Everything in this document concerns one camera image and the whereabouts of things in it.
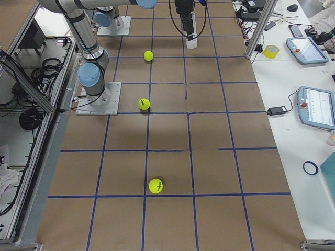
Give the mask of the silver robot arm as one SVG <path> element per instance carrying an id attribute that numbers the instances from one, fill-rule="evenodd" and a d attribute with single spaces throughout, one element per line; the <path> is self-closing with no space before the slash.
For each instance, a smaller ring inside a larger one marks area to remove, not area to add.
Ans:
<path id="1" fill-rule="evenodd" d="M 187 47 L 197 46 L 196 17 L 194 1 L 175 1 L 176 12 L 180 16 L 182 28 L 176 30 L 186 38 Z M 129 35 L 131 17 L 121 16 L 117 6 L 98 7 L 93 16 L 94 33 L 98 36 Z"/>
<path id="2" fill-rule="evenodd" d="M 40 1 L 39 3 L 47 10 L 61 13 L 66 18 L 85 60 L 79 67 L 77 76 L 86 91 L 88 104 L 93 107 L 104 105 L 111 96 L 106 90 L 104 78 L 109 56 L 107 51 L 98 45 L 85 10 L 119 5 L 138 5 L 144 9 L 152 9 L 157 1 Z"/>

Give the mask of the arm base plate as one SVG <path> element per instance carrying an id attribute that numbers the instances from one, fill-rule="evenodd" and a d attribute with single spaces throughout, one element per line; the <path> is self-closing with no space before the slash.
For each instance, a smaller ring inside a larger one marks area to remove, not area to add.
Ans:
<path id="1" fill-rule="evenodd" d="M 102 36 L 128 36 L 130 31 L 131 17 L 119 16 L 115 19 L 107 17 L 106 20 L 97 21 L 99 28 L 97 35 Z"/>
<path id="2" fill-rule="evenodd" d="M 85 97 L 79 99 L 79 108 L 76 109 L 75 114 L 78 116 L 116 116 L 118 115 L 120 93 L 121 82 L 108 82 L 105 84 L 105 91 L 98 100 L 94 101 L 96 98 L 87 96 L 82 87 L 81 95 Z"/>

